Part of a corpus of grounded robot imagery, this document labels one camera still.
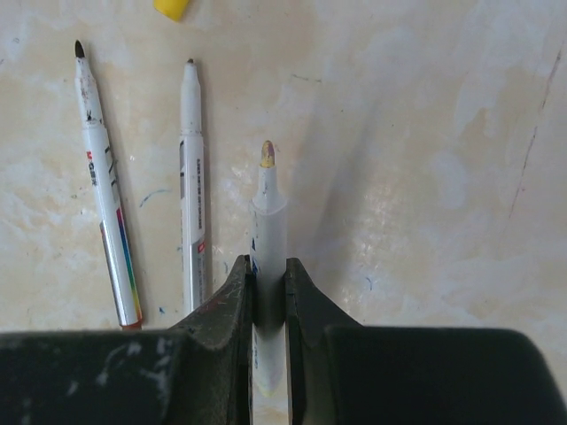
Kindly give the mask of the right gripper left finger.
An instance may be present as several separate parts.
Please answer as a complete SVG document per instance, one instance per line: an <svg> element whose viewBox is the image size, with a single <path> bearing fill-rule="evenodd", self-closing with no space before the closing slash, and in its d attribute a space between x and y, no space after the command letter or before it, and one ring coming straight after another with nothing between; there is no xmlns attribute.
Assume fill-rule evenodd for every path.
<svg viewBox="0 0 567 425"><path fill-rule="evenodd" d="M5 333L4 424L249 424L250 261L171 328Z"/></svg>

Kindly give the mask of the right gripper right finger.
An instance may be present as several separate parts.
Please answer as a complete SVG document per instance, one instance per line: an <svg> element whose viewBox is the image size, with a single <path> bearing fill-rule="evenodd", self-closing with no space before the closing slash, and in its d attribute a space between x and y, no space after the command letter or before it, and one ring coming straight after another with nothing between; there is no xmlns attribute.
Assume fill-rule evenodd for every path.
<svg viewBox="0 0 567 425"><path fill-rule="evenodd" d="M563 424L566 405L524 334L501 328L364 326L285 274L293 424Z"/></svg>

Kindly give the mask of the beige cap marker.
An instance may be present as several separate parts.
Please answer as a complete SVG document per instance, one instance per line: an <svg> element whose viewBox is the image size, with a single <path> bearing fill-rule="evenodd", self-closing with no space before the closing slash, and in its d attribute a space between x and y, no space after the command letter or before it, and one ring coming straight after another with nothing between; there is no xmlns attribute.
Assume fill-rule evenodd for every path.
<svg viewBox="0 0 567 425"><path fill-rule="evenodd" d="M274 144L261 148L258 188L250 202L250 261L255 276L252 328L253 380L271 397L284 375L284 274L287 200L278 187Z"/></svg>

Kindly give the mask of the yellow cap rainbow marker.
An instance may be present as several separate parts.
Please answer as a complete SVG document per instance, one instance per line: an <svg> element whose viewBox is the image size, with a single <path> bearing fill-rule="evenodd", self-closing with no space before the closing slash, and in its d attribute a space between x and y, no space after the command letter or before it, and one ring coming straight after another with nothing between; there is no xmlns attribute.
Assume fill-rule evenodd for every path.
<svg viewBox="0 0 567 425"><path fill-rule="evenodd" d="M183 307L189 315L205 301L206 216L201 86L197 64L184 66L180 103L180 206Z"/></svg>

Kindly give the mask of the yellow pen cap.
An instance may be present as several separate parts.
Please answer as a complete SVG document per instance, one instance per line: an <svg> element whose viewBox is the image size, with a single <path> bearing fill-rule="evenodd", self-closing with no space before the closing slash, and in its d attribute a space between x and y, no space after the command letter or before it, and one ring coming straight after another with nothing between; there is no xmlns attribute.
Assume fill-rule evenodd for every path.
<svg viewBox="0 0 567 425"><path fill-rule="evenodd" d="M190 0L154 0L153 7L172 21L179 22Z"/></svg>

